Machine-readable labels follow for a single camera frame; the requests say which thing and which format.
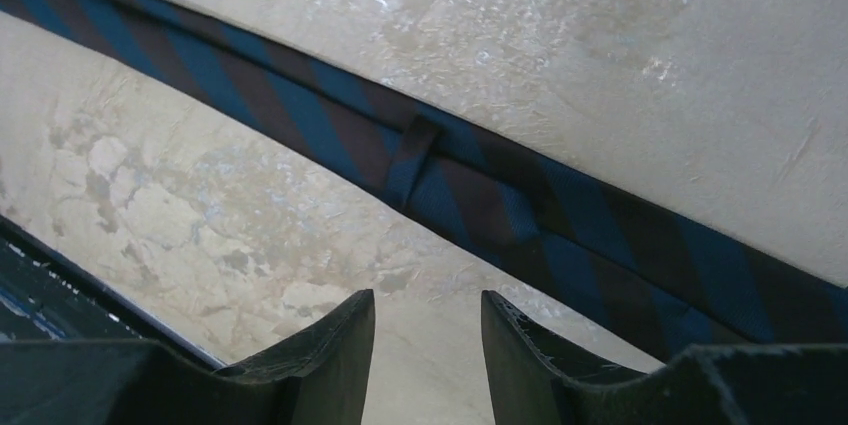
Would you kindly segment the dark navy striped tie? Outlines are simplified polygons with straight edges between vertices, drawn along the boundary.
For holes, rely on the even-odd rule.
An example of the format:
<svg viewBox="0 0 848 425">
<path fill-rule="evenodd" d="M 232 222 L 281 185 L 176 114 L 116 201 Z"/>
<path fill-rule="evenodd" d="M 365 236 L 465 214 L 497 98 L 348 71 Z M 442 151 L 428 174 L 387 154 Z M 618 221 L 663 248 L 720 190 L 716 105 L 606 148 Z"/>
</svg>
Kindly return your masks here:
<svg viewBox="0 0 848 425">
<path fill-rule="evenodd" d="M 315 161 L 667 360 L 843 344 L 847 291 L 403 93 L 167 0 L 1 0 Z"/>
</svg>

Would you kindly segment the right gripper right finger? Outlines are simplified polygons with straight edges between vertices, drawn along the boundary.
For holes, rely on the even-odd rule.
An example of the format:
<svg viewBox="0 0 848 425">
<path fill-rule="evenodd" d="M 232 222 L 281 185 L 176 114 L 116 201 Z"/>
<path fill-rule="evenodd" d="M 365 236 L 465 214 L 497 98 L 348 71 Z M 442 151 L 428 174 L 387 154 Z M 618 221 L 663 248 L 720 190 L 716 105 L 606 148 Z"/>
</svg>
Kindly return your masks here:
<svg viewBox="0 0 848 425">
<path fill-rule="evenodd" d="M 497 292 L 481 330 L 498 424 L 844 424 L 844 345 L 693 345 L 642 373 L 551 332 Z"/>
</svg>

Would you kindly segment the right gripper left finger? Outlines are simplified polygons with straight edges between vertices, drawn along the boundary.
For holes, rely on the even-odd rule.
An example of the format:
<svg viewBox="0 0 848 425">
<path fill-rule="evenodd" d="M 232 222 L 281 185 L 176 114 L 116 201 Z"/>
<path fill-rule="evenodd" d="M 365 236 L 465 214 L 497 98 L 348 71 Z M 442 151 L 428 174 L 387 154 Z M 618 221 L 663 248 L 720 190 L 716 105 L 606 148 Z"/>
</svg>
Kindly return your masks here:
<svg viewBox="0 0 848 425">
<path fill-rule="evenodd" d="M 151 340 L 1 347 L 5 424 L 357 424 L 375 335 L 371 290 L 228 367 Z"/>
</svg>

